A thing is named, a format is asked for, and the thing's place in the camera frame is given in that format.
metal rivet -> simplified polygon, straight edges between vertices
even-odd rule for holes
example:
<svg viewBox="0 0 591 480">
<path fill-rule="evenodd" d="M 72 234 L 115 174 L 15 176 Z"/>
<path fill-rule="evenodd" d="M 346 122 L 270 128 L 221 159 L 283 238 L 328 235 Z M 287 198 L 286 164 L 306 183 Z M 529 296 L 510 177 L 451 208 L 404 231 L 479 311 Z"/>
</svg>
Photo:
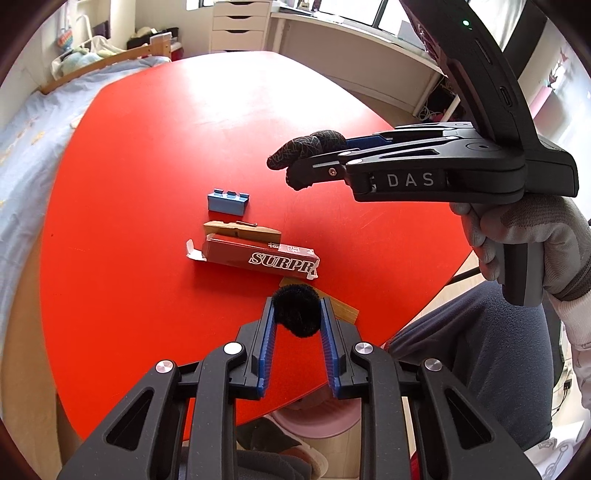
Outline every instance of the metal rivet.
<svg viewBox="0 0 591 480">
<path fill-rule="evenodd" d="M 223 346 L 223 351 L 228 355 L 236 355 L 242 352 L 242 345 L 238 342 L 230 342 Z"/>
<path fill-rule="evenodd" d="M 357 345 L 355 345 L 355 351 L 361 355 L 369 355 L 374 351 L 374 347 L 371 343 L 359 342 Z"/>
<path fill-rule="evenodd" d="M 161 360 L 156 364 L 156 371 L 159 374 L 167 374 L 174 368 L 174 363 L 170 360 Z"/>
<path fill-rule="evenodd" d="M 439 372 L 443 368 L 443 365 L 436 358 L 427 358 L 425 360 L 425 368 L 431 372 Z"/>
</svg>

gray pants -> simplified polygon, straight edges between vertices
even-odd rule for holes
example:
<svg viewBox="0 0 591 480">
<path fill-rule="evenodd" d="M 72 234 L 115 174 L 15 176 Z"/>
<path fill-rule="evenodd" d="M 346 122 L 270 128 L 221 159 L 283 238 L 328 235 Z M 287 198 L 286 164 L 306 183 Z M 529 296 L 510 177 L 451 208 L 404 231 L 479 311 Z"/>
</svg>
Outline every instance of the gray pants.
<svg viewBox="0 0 591 480">
<path fill-rule="evenodd" d="M 554 375 L 544 310 L 510 305 L 496 282 L 411 323 L 387 350 L 416 365 L 441 360 L 522 450 L 550 436 Z"/>
</svg>

red box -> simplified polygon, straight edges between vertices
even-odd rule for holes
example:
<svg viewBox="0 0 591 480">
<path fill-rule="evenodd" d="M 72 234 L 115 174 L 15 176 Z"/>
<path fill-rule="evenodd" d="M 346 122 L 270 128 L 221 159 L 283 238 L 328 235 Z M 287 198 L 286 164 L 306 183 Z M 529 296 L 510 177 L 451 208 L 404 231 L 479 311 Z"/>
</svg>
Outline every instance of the red box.
<svg viewBox="0 0 591 480">
<path fill-rule="evenodd" d="M 314 280 L 320 258 L 310 248 L 284 244 L 265 244 L 242 238 L 212 233 L 206 237 L 202 251 L 187 241 L 187 256 L 193 260 L 247 268 L 285 277 Z"/>
</svg>

bed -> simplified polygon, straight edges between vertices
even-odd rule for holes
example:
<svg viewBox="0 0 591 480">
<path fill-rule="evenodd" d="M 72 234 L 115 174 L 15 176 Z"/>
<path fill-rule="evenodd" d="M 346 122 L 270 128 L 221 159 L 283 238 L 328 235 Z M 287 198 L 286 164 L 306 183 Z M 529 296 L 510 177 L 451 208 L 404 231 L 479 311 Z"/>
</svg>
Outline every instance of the bed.
<svg viewBox="0 0 591 480">
<path fill-rule="evenodd" d="M 0 358 L 17 285 L 74 129 L 101 88 L 169 61 L 170 36 L 153 37 L 150 45 L 97 61 L 43 86 L 0 131 Z M 96 134 L 112 132 L 105 125 Z"/>
</svg>

white glove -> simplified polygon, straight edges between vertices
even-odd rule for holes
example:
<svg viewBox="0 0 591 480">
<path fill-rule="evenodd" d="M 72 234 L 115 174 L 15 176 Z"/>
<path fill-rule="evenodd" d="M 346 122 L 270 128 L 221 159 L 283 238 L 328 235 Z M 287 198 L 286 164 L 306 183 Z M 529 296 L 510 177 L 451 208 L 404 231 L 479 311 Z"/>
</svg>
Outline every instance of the white glove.
<svg viewBox="0 0 591 480">
<path fill-rule="evenodd" d="M 591 290 L 591 230 L 571 199 L 528 194 L 519 202 L 488 210 L 481 218 L 469 203 L 450 207 L 462 216 L 466 239 L 487 280 L 496 280 L 501 272 L 493 242 L 543 242 L 544 288 L 562 301 Z"/>
</svg>

